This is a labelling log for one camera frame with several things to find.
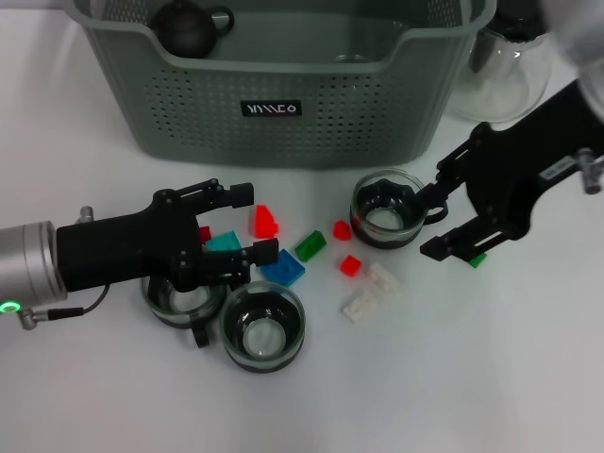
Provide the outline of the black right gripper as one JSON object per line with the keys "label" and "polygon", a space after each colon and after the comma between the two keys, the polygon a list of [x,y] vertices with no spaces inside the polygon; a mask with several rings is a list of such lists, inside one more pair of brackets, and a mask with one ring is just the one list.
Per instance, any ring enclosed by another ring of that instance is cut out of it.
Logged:
{"label": "black right gripper", "polygon": [[473,260],[524,237],[539,197],[576,171],[586,193],[604,190],[604,122],[576,80],[515,125],[505,130],[481,125],[475,132],[472,149],[468,139],[439,161],[435,181],[417,197],[422,207],[434,209],[466,181],[478,217],[422,244],[426,257]]}

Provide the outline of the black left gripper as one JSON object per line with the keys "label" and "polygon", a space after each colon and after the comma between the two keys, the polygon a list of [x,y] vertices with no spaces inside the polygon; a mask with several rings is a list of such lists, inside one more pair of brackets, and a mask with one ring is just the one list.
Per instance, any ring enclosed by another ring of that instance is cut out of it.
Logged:
{"label": "black left gripper", "polygon": [[[254,186],[223,186],[217,178],[154,194],[139,212],[57,229],[59,274],[68,292],[146,276],[187,287],[200,254],[196,215],[254,204]],[[243,285],[252,265],[278,260],[278,240],[228,251],[202,252],[202,285]]]}

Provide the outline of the black ceramic teapot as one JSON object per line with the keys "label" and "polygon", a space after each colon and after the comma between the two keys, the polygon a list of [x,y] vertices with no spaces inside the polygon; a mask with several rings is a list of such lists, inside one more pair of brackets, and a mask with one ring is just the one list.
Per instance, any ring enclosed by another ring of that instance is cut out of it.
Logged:
{"label": "black ceramic teapot", "polygon": [[192,0],[173,0],[159,8],[147,26],[170,54],[204,59],[235,26],[235,16],[226,6],[201,8]]}

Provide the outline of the tall red wedge brick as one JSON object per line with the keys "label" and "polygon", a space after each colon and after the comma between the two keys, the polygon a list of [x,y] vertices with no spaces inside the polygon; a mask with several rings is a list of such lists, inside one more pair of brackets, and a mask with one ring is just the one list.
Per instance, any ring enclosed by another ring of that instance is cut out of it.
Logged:
{"label": "tall red wedge brick", "polygon": [[273,213],[265,205],[253,206],[248,215],[248,231],[256,239],[274,239],[279,232]]}

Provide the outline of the green rectangular brick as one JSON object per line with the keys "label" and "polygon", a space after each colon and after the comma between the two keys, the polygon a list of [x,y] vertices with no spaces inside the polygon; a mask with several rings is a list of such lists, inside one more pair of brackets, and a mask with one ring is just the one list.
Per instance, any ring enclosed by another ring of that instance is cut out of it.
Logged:
{"label": "green rectangular brick", "polygon": [[326,245],[327,241],[323,233],[319,230],[314,230],[294,248],[294,252],[299,260],[308,262],[322,251]]}

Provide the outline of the white plate brick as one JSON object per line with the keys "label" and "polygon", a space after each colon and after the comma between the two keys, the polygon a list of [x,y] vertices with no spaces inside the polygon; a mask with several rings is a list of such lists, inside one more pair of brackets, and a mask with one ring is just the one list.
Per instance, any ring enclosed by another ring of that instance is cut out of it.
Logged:
{"label": "white plate brick", "polygon": [[379,305],[379,299],[372,292],[358,290],[345,300],[341,314],[351,323],[358,324],[377,311]]}
{"label": "white plate brick", "polygon": [[369,264],[367,276],[385,294],[395,294],[400,289],[399,281],[378,262]]}

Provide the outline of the blue square plate brick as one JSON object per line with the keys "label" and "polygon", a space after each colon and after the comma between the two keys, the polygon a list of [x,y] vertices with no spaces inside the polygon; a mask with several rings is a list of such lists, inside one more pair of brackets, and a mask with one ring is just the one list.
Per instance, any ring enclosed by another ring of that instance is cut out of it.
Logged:
{"label": "blue square plate brick", "polygon": [[281,249],[277,261],[261,266],[260,272],[268,281],[289,287],[305,274],[305,268],[287,250]]}

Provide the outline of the glass carafe with black lid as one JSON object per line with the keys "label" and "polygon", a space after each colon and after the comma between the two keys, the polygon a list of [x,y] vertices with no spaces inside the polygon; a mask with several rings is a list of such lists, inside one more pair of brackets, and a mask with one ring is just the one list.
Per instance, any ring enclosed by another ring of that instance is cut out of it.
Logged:
{"label": "glass carafe with black lid", "polygon": [[477,33],[447,108],[476,122],[517,119],[542,98],[551,65],[540,0],[496,0],[495,15]]}

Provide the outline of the grey-green perforated storage bin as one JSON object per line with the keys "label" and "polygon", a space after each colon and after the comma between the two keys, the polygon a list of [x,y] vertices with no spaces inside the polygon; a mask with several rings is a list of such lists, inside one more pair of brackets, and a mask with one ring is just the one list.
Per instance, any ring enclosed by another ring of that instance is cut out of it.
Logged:
{"label": "grey-green perforated storage bin", "polygon": [[[147,26],[171,0],[63,0],[146,154],[258,167],[393,165],[432,139],[496,0],[192,0],[235,26],[204,59]],[[361,54],[372,64],[336,64]]]}

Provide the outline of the teal square plate brick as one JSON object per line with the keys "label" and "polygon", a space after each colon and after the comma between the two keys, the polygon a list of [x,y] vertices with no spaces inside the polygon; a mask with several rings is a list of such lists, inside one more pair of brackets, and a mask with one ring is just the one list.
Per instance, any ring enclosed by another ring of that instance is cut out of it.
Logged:
{"label": "teal square plate brick", "polygon": [[233,251],[241,249],[241,243],[234,230],[212,237],[205,243],[209,251]]}

